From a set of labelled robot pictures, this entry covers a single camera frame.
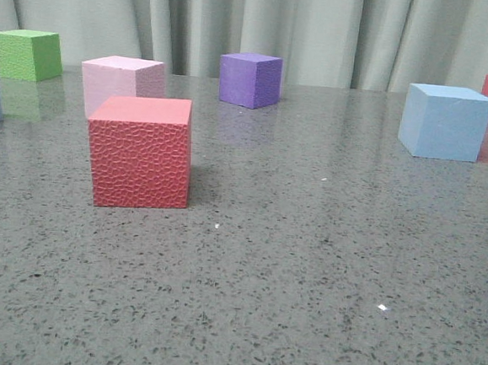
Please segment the light blue foam cube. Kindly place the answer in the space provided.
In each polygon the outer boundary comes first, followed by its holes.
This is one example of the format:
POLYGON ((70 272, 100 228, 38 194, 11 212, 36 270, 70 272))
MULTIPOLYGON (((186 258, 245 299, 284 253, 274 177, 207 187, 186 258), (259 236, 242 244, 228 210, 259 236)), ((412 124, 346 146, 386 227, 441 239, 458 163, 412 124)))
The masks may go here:
POLYGON ((419 158, 475 162, 488 127, 488 97, 473 89, 412 83, 398 139, 419 158))

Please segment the purple foam cube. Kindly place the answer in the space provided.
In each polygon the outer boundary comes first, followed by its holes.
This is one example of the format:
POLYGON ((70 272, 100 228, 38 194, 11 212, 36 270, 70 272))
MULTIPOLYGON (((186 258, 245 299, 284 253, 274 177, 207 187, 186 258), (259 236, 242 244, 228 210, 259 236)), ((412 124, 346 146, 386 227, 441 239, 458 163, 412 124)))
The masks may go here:
POLYGON ((258 53, 232 53, 220 57, 219 95, 226 103, 256 109, 281 98, 281 57, 258 53))

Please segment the red textured foam cube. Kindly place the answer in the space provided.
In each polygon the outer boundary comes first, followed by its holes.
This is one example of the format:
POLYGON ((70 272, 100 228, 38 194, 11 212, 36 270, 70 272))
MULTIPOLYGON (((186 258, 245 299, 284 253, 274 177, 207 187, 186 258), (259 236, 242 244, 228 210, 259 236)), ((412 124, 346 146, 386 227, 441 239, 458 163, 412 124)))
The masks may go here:
POLYGON ((190 99, 114 96, 89 117, 95 206, 187 207, 191 106, 190 99))

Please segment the grey curtain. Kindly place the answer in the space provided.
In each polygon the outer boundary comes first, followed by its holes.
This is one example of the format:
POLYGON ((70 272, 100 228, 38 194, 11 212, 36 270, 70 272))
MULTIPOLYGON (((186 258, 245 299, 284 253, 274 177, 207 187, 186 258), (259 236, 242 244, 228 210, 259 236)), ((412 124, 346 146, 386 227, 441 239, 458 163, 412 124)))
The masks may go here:
POLYGON ((222 54, 280 56, 290 84, 479 89, 488 0, 0 0, 0 30, 57 32, 67 65, 120 55, 215 77, 222 54))

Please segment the pink foam cube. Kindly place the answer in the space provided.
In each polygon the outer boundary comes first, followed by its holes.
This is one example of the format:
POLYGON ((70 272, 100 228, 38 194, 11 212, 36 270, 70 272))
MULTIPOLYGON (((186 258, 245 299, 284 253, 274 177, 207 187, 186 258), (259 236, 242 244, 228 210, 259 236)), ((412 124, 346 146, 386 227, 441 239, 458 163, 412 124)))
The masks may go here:
POLYGON ((89 118, 111 96, 163 98, 163 62, 106 56, 82 62, 84 114, 89 118))

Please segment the green foam cube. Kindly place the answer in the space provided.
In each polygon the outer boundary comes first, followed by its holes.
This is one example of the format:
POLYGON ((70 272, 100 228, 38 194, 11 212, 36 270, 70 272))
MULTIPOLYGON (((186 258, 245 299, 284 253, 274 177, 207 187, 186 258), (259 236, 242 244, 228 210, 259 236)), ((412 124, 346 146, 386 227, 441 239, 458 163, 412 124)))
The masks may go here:
POLYGON ((39 82, 61 76, 60 46, 55 32, 0 31, 0 77, 39 82))

